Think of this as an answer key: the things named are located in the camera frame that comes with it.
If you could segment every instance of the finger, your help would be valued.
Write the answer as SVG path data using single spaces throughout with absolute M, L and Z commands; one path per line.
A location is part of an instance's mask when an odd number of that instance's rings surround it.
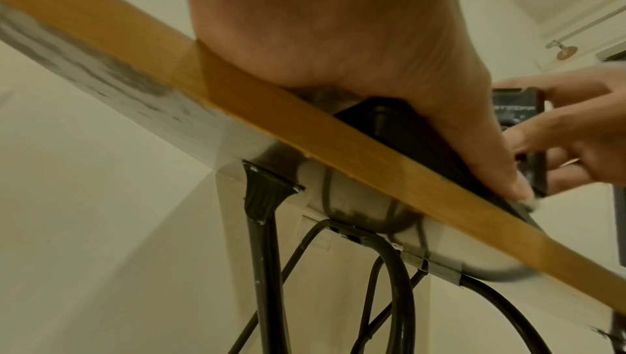
M 594 182 L 595 180 L 583 165 L 568 164 L 548 172 L 548 193 L 553 195 Z
M 455 111 L 454 119 L 448 114 L 439 114 L 430 119 L 430 123 L 476 178 L 495 193 L 513 200 L 533 199 L 533 190 L 517 170 L 488 98 L 484 104 L 481 112 Z
M 626 127 L 626 93 L 611 93 L 556 108 L 504 132 L 516 155 L 545 151 L 576 140 L 603 136 Z
M 536 87 L 543 90 L 546 100 L 558 108 L 610 93 L 605 82 L 609 77 L 607 71 L 612 70 L 596 66 L 559 74 L 515 78 L 496 82 L 493 88 Z
M 546 165 L 548 170 L 554 170 L 575 158 L 575 155 L 565 148 L 550 148 L 546 152 Z

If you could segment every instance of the wooden edge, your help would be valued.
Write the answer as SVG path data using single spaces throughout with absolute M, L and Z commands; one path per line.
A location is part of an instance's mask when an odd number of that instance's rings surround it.
M 626 280 L 122 0 L 0 0 L 626 315 Z

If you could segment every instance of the light fixture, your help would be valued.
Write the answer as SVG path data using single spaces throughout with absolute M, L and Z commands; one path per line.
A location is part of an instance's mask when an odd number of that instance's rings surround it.
M 552 42 L 547 44 L 546 49 L 550 49 L 555 46 L 558 46 L 560 49 L 559 53 L 556 55 L 556 59 L 560 61 L 569 59 L 578 51 L 578 48 L 576 46 L 565 46 L 557 40 L 553 40 Z

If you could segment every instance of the hand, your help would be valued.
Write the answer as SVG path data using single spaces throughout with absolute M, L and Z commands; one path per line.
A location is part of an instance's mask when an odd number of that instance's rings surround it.
M 188 0 L 198 38 L 263 80 L 403 98 L 474 174 L 533 196 L 491 104 L 490 76 L 457 0 Z
M 626 186 L 626 63 L 494 87 L 538 87 L 554 105 L 504 133 L 516 154 L 547 151 L 550 194 L 594 182 Z

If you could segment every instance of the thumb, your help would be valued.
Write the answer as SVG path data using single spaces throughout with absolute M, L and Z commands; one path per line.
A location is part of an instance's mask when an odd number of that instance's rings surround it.
M 446 111 L 433 116 L 430 122 L 489 189 L 512 200 L 534 198 L 502 136 L 490 98 L 473 111 Z
M 545 151 L 626 127 L 626 94 L 611 93 L 544 112 L 504 132 L 515 154 Z

